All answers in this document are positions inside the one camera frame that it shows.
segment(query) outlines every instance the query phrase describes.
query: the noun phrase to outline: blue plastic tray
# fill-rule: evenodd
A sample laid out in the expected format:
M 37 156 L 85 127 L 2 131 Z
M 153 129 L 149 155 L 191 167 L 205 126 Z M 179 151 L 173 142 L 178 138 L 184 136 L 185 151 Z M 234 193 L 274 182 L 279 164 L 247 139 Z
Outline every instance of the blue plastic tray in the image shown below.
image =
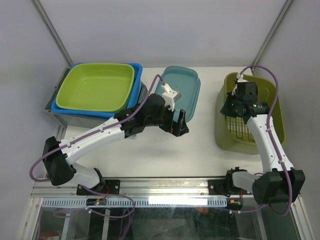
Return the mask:
M 169 66 L 164 70 L 162 78 L 173 90 L 181 93 L 180 99 L 175 103 L 176 111 L 173 120 L 178 121 L 179 110 L 183 109 L 185 110 L 185 121 L 189 122 L 194 116 L 201 86 L 197 72 L 186 67 Z M 160 81 L 155 93 L 160 96 L 164 93 Z
M 71 67 L 71 69 L 73 67 L 75 67 L 76 65 L 83 64 L 83 63 L 84 62 L 76 63 Z M 141 75 L 142 75 L 143 67 L 139 63 L 126 63 L 126 64 L 129 64 L 134 68 L 134 83 L 133 83 L 130 99 L 129 99 L 129 102 L 127 105 L 127 108 L 131 108 L 134 105 L 136 105 L 138 102 L 139 93 L 140 93 L 140 89 L 141 89 Z M 57 98 L 57 96 L 54 98 L 54 100 L 52 102 L 51 110 L 57 114 L 77 114 L 77 115 L 86 115 L 86 116 L 90 116 L 90 117 L 99 117 L 99 118 L 103 118 L 103 119 L 109 119 L 109 118 L 112 118 L 115 116 L 114 112 L 81 111 L 81 110 L 60 108 L 60 107 L 58 107 L 58 105 L 56 103 L 56 98 Z

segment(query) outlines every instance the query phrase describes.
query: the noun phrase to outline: stacked trays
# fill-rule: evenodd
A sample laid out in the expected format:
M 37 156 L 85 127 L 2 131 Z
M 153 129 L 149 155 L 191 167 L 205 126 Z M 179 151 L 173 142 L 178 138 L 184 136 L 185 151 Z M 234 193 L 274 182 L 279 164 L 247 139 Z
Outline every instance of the stacked trays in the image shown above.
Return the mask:
M 139 63 L 77 63 L 65 77 L 51 110 L 112 118 L 137 104 L 142 70 Z

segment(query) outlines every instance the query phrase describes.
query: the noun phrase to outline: metal frame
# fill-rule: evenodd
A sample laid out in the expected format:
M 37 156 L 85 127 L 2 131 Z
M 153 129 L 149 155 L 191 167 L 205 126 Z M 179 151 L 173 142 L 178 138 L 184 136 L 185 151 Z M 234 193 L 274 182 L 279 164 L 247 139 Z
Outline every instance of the metal frame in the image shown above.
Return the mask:
M 295 227 L 300 234 L 301 240 L 316 240 L 316 235 L 311 226 L 310 219 L 302 197 L 298 197 L 291 208 L 292 218 L 295 220 Z
M 22 222 L 22 227 L 19 230 L 19 240 L 33 239 L 35 229 L 37 229 L 38 218 L 40 215 L 40 208 L 42 204 L 42 197 L 30 198 L 28 207 Z
M 62 56 L 64 57 L 64 60 L 68 63 L 68 65 L 71 67 L 74 65 L 74 62 L 72 61 L 65 45 L 63 44 L 63 42 L 61 41 L 54 25 L 52 24 L 50 18 L 48 17 L 44 7 L 42 6 L 42 4 L 40 3 L 39 0 L 31 0 L 31 2 L 33 3 L 34 8 L 36 9 L 36 11 L 38 12 L 40 18 L 42 19 L 44 25 L 46 26 L 46 29 L 48 30 L 48 32 L 50 33 L 51 37 L 53 38 L 56 46 L 58 47 L 60 53 L 62 54 Z
M 270 42 L 275 36 L 275 33 L 279 29 L 280 24 L 285 19 L 285 16 L 289 12 L 289 9 L 294 3 L 294 1 L 295 0 L 286 0 L 285 3 L 283 4 L 279 14 L 277 15 L 275 21 L 273 22 L 268 34 L 266 35 L 266 38 L 264 39 L 263 44 L 261 45 L 257 55 L 255 56 L 255 59 L 253 60 L 253 63 L 252 63 L 253 65 L 257 65 L 260 62 L 263 54 L 265 53 L 267 47 L 269 46 Z M 253 67 L 252 74 L 255 75 L 254 73 L 255 73 L 255 68 Z
M 208 190 L 208 180 L 213 177 L 179 177 L 179 178 L 117 178 L 120 179 L 120 193 L 132 198 L 148 198 L 150 196 L 192 196 L 197 198 L 211 198 Z M 84 196 L 77 196 L 77 185 L 66 183 L 61 186 L 52 186 L 50 182 L 36 182 L 31 193 L 27 213 L 23 220 L 23 227 L 19 232 L 19 239 L 30 240 L 35 233 L 37 221 L 40 215 L 40 206 L 43 198 L 72 198 L 81 199 Z M 248 208 L 255 208 L 257 205 L 252 195 L 244 195 L 243 200 Z M 299 196 L 292 205 L 291 217 L 301 240 L 315 240 L 315 234 L 311 227 L 306 208 L 302 197 Z M 260 239 L 266 239 L 263 219 L 257 212 L 254 219 L 259 225 Z
M 59 124 L 58 127 L 57 127 L 57 130 L 56 130 L 55 138 L 57 140 L 63 139 L 65 137 L 65 135 L 66 135 L 66 130 L 67 130 L 66 127 L 64 127 L 63 125 Z

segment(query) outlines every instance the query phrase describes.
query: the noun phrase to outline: white table surface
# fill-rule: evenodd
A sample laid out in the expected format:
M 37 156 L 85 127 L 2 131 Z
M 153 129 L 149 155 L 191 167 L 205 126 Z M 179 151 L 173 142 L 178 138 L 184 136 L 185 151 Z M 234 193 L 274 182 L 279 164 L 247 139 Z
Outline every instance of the white table surface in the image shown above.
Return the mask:
M 161 68 L 144 68 L 141 81 L 149 88 Z M 223 176 L 228 169 L 241 167 L 251 173 L 262 171 L 259 155 L 220 149 L 215 140 L 215 104 L 227 74 L 242 67 L 191 67 L 201 87 L 195 113 L 187 123 L 190 132 L 175 137 L 158 127 L 121 141 L 112 142 L 79 159 L 88 168 L 98 168 L 104 177 L 209 177 Z M 66 138 L 87 128 L 68 126 Z

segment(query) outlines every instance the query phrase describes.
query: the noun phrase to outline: white wall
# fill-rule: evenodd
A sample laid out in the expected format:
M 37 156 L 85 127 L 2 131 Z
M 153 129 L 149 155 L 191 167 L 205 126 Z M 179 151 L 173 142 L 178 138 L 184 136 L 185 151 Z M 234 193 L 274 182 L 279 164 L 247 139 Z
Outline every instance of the white wall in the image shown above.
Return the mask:
M 58 126 L 41 110 L 65 67 L 31 1 L 0 0 L 0 239 L 17 237 L 30 166 Z
M 40 0 L 72 60 L 252 63 L 285 0 Z
M 295 1 L 260 64 L 270 68 L 279 80 L 285 149 L 295 168 L 306 175 L 301 193 L 320 239 L 319 0 Z M 264 72 L 257 73 L 267 77 Z

